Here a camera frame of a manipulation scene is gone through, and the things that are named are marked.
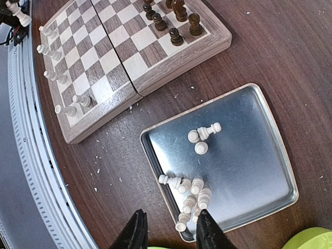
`dark pawn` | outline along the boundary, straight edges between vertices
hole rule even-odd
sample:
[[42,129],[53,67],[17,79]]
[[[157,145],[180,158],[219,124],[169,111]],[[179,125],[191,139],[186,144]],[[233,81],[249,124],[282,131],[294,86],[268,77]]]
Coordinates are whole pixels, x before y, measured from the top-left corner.
[[164,31],[167,29],[167,24],[166,22],[161,18],[161,15],[159,13],[155,13],[152,16],[153,21],[155,22],[155,27],[156,30],[158,31]]
[[191,35],[200,36],[201,34],[203,34],[203,28],[199,24],[201,21],[201,18],[199,17],[199,15],[196,13],[190,14],[188,19],[189,19],[189,23],[191,24],[190,28],[189,28]]
[[171,42],[175,46],[181,46],[184,42],[183,37],[180,36],[180,33],[176,28],[170,29]]
[[152,21],[152,16],[153,16],[156,12],[152,9],[151,5],[148,4],[148,3],[145,3],[145,4],[143,5],[143,9],[144,9],[144,11],[146,12],[146,15],[145,15],[146,18],[147,18],[148,20]]

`wood grain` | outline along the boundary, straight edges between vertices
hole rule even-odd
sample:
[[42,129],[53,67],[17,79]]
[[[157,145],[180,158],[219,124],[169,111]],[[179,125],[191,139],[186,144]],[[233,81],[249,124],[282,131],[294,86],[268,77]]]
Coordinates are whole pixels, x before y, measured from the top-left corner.
[[[65,2],[34,1],[34,48],[40,42],[38,27]],[[303,229],[332,229],[330,2],[204,3],[231,30],[232,46],[150,94],[139,106],[133,106],[132,113],[122,113],[79,145],[67,145],[61,135],[43,77],[43,59],[35,53],[39,95],[54,154],[76,207],[101,249],[114,242],[139,208],[148,215],[151,245],[195,248],[195,244],[184,243],[174,229],[139,135],[201,100],[210,100],[247,82],[259,84],[268,99],[293,166],[300,198],[295,205],[227,235],[238,248],[280,249]]]

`fallen chess piece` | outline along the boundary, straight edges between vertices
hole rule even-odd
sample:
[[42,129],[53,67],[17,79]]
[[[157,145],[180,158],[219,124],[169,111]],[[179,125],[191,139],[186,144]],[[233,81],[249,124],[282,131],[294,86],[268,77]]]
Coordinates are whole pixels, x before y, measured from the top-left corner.
[[65,113],[69,117],[74,117],[76,114],[76,108],[73,106],[63,107],[61,105],[57,105],[54,110],[56,114]]

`green object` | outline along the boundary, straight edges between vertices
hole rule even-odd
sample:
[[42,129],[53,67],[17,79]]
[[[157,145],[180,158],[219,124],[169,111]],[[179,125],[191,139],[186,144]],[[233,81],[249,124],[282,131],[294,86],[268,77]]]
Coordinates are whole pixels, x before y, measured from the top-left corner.
[[332,231],[313,227],[292,237],[282,249],[331,249]]

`chess piece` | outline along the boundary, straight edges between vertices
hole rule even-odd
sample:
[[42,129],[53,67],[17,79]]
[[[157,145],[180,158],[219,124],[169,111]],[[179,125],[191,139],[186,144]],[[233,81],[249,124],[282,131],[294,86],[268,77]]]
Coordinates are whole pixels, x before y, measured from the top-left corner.
[[204,181],[201,178],[195,178],[192,183],[191,183],[191,193],[193,195],[198,195],[199,192],[203,189],[204,187]]
[[164,185],[169,184],[173,188],[177,189],[181,184],[181,178],[180,177],[169,178],[167,175],[160,175],[158,182]]
[[152,7],[151,7],[151,5],[150,4],[148,4],[148,3],[145,3],[145,4],[143,4],[143,9],[144,9],[144,11],[146,12],[146,18],[149,20],[149,21],[152,21],[152,16],[156,13],[153,9],[152,9]]
[[173,2],[173,0],[166,0],[166,7],[167,7],[168,9],[173,9],[173,8],[172,8],[172,2]]
[[185,201],[183,202],[183,212],[185,214],[191,214],[191,210],[195,207],[196,205],[196,199],[193,196],[188,196]]
[[196,13],[190,14],[188,19],[189,19],[189,23],[190,23],[189,31],[190,31],[191,35],[200,36],[201,34],[203,34],[203,28],[199,24],[201,21],[201,18],[199,17],[199,15]]
[[208,139],[208,137],[210,136],[210,134],[212,133],[217,133],[220,132],[222,130],[222,126],[220,125],[220,123],[214,123],[211,125],[211,127],[206,128],[206,127],[200,127],[197,129],[197,132],[199,134],[199,137],[202,141]]
[[183,37],[180,36],[180,33],[176,28],[170,29],[171,43],[175,46],[181,46],[184,42]]
[[184,7],[184,0],[173,0],[172,8],[174,10],[176,19],[179,22],[185,22],[188,19],[187,9]]
[[191,188],[191,181],[187,178],[182,179],[180,186],[177,188],[179,193],[185,193]]
[[63,107],[61,105],[57,105],[54,110],[56,114],[65,113],[69,117],[74,117],[76,114],[76,108],[73,106]]
[[212,191],[209,188],[203,188],[199,194],[197,199],[197,204],[200,209],[207,209],[210,205],[212,197]]
[[155,22],[155,28],[158,31],[164,31],[167,29],[166,22],[161,18],[161,15],[159,13],[155,13],[152,16],[153,21]]
[[45,71],[44,76],[50,80],[57,81],[59,84],[65,84],[67,82],[67,75],[59,75],[56,72],[53,71]]
[[198,142],[195,145],[195,152],[198,155],[204,155],[208,151],[208,149],[209,149],[209,147],[208,147],[207,143],[205,143],[205,142]]
[[91,98],[89,96],[73,96],[73,102],[78,103],[83,107],[88,107],[91,104]]
[[194,213],[192,214],[192,221],[197,224],[198,216],[201,214],[202,210],[197,206]]
[[50,56],[55,61],[59,61],[61,59],[61,53],[57,51],[51,51],[48,47],[41,44],[37,47],[38,53],[42,53],[45,56]]
[[187,229],[187,223],[190,221],[190,214],[180,213],[178,215],[178,222],[175,225],[175,229],[178,232],[184,232]]
[[11,3],[10,1],[7,1],[6,6],[12,12],[12,15],[14,17],[18,17],[18,19],[20,20],[20,23],[23,27],[26,27],[31,23],[31,20],[32,20],[31,17],[24,14],[21,11],[21,7],[19,7],[17,5],[17,3]]
[[39,31],[41,31],[44,35],[46,35],[47,37],[49,37],[51,39],[54,39],[57,36],[56,31],[48,29],[47,27],[44,27],[44,26],[40,26]]
[[197,130],[189,131],[188,140],[193,144],[200,141],[199,134],[198,134]]

